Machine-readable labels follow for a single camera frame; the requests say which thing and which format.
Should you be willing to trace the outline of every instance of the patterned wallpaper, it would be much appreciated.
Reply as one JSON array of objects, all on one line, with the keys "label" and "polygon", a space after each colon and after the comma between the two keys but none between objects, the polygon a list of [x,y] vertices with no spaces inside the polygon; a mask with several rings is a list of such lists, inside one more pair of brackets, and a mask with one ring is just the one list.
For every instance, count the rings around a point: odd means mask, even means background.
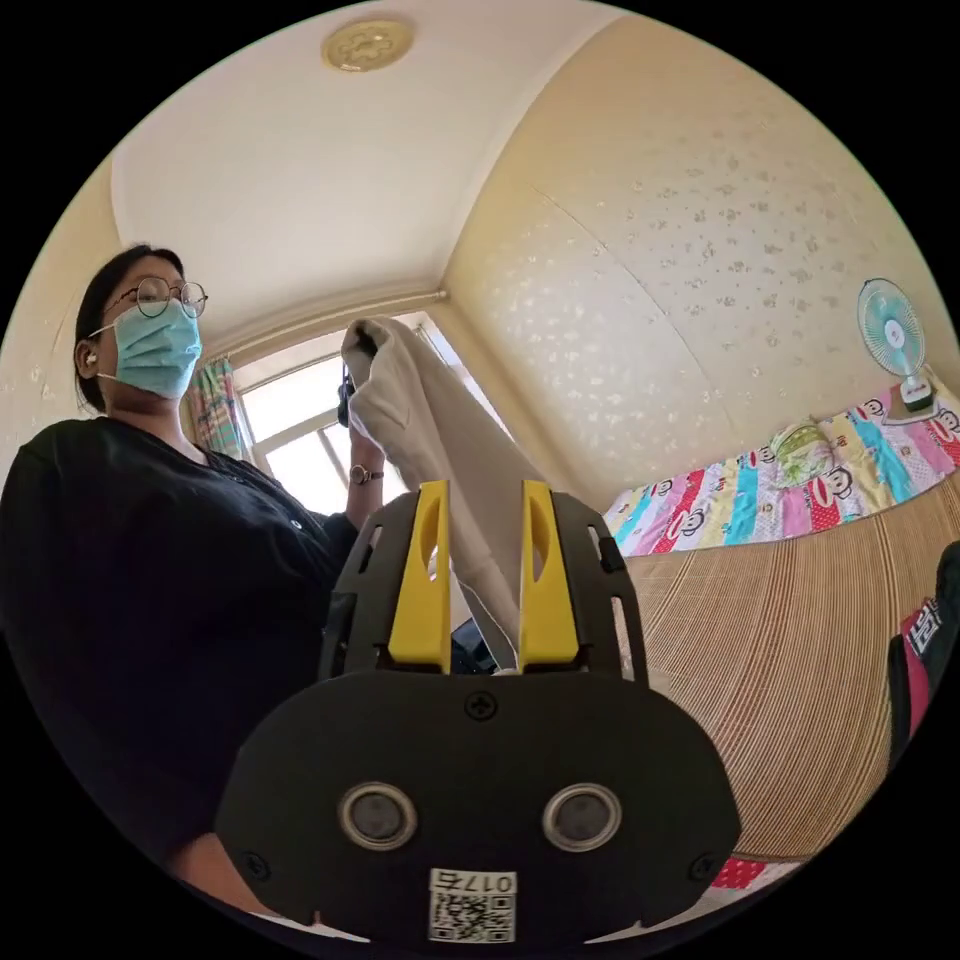
[{"label": "patterned wallpaper", "polygon": [[86,416],[73,380],[74,324],[90,278],[119,250],[108,158],[53,228],[10,318],[0,350],[0,485],[21,444]]},{"label": "patterned wallpaper", "polygon": [[890,383],[856,321],[873,276],[960,388],[933,279],[853,156],[739,61],[627,16],[531,107],[444,285],[609,503]]}]

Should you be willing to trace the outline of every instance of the colorful curtain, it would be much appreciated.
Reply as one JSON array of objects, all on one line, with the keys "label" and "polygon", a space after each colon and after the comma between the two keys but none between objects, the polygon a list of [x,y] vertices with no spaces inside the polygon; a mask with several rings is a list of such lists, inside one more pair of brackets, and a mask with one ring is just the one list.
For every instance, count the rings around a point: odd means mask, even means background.
[{"label": "colorful curtain", "polygon": [[197,431],[197,443],[235,460],[250,460],[233,368],[226,358],[211,360],[193,376],[187,403]]}]

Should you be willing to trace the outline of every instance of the glasses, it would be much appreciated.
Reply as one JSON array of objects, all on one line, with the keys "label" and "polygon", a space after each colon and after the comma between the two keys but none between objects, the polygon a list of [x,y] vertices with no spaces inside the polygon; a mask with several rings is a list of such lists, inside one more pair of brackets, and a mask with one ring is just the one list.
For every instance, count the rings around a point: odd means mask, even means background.
[{"label": "glasses", "polygon": [[113,309],[118,303],[126,300],[136,294],[137,306],[145,317],[159,317],[171,297],[176,297],[183,306],[183,309],[191,317],[196,319],[203,313],[203,308],[207,305],[207,294],[199,283],[183,283],[179,287],[171,287],[166,280],[160,277],[145,277],[132,287],[126,293],[117,297],[110,306],[104,310]]}]

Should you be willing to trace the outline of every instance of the ceiling medallion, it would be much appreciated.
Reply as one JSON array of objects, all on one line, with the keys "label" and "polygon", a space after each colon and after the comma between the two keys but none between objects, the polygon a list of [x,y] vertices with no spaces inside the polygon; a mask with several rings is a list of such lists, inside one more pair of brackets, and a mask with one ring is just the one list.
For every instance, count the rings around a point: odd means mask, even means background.
[{"label": "ceiling medallion", "polygon": [[413,46],[413,28],[402,20],[359,20],[327,37],[323,60],[346,73],[366,73],[396,63]]}]

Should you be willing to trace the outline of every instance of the fan base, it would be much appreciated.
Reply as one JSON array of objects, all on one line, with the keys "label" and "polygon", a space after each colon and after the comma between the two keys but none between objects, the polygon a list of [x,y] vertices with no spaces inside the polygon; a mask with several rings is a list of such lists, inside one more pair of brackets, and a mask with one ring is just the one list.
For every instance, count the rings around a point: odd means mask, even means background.
[{"label": "fan base", "polygon": [[933,389],[921,377],[911,377],[900,384],[900,396],[903,405],[911,412],[925,410],[933,405]]}]

